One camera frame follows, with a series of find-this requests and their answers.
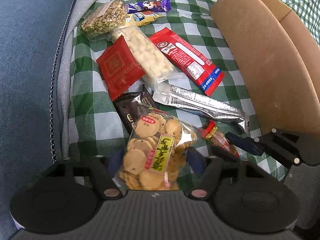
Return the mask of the small red snack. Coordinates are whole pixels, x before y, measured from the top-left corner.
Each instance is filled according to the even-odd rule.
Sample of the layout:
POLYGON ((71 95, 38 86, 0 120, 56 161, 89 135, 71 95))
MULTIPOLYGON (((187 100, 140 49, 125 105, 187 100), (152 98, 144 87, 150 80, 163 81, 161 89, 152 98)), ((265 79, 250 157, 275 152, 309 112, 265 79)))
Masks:
POLYGON ((219 147, 230 154, 239 157, 236 148, 228 141, 213 120, 209 121, 208 126, 202 130, 201 134, 203 139, 208 140, 212 146, 219 147))

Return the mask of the clear bag of round biscuits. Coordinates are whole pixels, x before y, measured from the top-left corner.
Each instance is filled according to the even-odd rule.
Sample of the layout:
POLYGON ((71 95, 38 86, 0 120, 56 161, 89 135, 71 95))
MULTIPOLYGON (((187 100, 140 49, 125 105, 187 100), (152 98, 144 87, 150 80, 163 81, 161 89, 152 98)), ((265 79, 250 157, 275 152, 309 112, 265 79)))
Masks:
POLYGON ((187 161, 187 149, 198 138, 193 125, 140 104, 119 179, 130 190, 179 190, 177 180, 187 161))

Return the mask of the silver foil snack packet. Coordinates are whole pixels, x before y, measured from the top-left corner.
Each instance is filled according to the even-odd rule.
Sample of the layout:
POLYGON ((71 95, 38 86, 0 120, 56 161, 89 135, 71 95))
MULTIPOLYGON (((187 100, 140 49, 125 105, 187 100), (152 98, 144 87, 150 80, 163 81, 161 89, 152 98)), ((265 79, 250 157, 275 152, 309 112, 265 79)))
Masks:
POLYGON ((152 98, 155 102, 166 106, 183 109, 216 121, 235 123, 245 133, 249 132, 249 117, 244 111, 206 95, 168 83, 160 83, 152 98))

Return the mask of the red and blue snack packet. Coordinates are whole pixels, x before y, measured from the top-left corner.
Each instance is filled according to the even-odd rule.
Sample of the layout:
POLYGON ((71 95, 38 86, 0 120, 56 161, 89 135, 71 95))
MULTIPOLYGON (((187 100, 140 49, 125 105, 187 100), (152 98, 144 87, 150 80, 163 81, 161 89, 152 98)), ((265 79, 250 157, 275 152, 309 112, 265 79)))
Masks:
POLYGON ((156 32, 149 39, 207 96, 211 96, 223 80, 224 74, 219 67, 169 28, 156 32))

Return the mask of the dark brown chocolate packet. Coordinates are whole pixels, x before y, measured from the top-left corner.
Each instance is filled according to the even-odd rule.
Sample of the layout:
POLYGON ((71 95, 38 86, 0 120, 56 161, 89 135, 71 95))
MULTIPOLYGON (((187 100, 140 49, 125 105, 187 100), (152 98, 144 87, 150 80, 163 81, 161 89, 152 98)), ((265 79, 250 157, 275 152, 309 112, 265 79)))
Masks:
POLYGON ((157 103, 154 102, 145 85, 142 85, 140 91, 121 94, 113 101, 113 104, 129 134, 131 134, 135 122, 145 112, 141 105, 157 108, 157 103))

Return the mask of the green bag of seeds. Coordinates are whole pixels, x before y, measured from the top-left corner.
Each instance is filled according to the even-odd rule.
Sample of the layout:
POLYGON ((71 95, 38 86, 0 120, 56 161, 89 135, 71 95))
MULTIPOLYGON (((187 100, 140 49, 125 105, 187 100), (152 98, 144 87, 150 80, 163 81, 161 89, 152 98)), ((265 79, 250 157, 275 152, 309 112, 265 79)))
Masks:
POLYGON ((112 0, 99 6, 80 25, 90 41, 104 38, 126 23, 127 8, 123 0, 112 0))

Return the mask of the purple candy bar wrapper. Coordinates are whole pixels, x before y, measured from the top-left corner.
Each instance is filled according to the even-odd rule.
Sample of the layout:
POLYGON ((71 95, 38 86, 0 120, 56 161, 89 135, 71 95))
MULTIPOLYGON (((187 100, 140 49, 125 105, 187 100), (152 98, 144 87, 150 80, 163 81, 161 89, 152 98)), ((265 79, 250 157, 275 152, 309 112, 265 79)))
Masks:
POLYGON ((171 2, 170 0, 148 0, 129 3, 125 7, 128 14, 143 11, 165 13, 171 10, 171 2))

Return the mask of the yellow cartoon snack packet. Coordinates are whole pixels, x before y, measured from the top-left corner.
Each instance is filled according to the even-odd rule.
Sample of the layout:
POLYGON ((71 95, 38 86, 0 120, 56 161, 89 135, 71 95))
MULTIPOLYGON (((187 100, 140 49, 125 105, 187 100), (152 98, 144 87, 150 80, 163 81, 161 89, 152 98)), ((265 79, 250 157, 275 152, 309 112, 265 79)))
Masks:
POLYGON ((160 17, 161 15, 152 11, 135 12, 132 14, 127 14, 124 26, 129 27, 135 25, 137 27, 141 27, 155 22, 155 20, 157 20, 160 17))

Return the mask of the green white checkered cloth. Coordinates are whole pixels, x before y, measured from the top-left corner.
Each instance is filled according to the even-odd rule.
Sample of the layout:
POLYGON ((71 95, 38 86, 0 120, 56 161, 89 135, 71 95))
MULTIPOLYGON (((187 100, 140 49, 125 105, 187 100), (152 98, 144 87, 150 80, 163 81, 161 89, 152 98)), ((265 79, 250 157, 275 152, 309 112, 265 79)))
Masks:
MULTIPOLYGON (((71 97, 68 115, 68 157, 80 154, 108 155, 124 148, 129 134, 124 128, 96 59, 111 42, 89 41, 80 31, 87 15, 110 0, 96 0, 79 21, 73 33, 71 58, 71 97)), ((143 0, 124 0, 136 2, 143 0)), ((216 0, 170 0, 172 10, 155 23, 141 28, 146 36, 168 27, 213 61, 225 74, 212 98, 229 103, 249 115, 251 137, 261 135, 260 125, 238 66, 226 41, 209 15, 216 0)), ((319 45, 319 0, 281 0, 299 16, 319 45)))

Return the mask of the brown cardboard box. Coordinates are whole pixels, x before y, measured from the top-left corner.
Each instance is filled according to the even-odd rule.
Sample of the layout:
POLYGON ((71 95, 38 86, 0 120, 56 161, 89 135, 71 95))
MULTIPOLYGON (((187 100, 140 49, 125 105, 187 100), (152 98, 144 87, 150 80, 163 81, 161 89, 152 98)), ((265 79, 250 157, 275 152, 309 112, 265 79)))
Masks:
POLYGON ((319 46, 280 0, 217 0, 211 17, 245 82, 263 133, 319 136, 319 46))

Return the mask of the flat red square packet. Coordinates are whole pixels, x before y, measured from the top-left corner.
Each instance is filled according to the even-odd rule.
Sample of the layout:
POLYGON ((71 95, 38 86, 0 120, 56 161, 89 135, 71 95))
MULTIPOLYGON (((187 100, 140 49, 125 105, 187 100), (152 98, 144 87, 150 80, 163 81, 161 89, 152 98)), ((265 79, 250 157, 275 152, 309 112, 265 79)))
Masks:
POLYGON ((100 72, 107 84, 112 101, 121 96, 131 85, 145 75, 135 59, 125 38, 120 36, 97 59, 100 72))

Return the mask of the clear pack of white candies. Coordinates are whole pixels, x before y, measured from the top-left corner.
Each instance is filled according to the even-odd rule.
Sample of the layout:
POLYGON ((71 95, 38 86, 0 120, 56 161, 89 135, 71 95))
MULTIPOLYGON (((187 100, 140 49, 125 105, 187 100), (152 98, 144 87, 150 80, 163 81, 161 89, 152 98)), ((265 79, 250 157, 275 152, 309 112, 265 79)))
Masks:
POLYGON ((112 42, 120 37, 124 38, 132 55, 143 68, 143 80, 150 87, 155 88, 159 83, 181 77, 173 64, 137 26, 115 29, 109 33, 112 42))

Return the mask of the grey zippered cushion cover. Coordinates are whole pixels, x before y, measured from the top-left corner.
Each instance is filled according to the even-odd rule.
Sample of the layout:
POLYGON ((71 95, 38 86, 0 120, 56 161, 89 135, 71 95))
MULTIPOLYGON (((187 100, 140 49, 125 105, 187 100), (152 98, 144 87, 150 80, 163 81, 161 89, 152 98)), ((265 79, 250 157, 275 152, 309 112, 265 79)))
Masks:
POLYGON ((53 160, 68 157, 73 33, 96 0, 73 0, 57 45, 50 84, 50 147, 53 160))

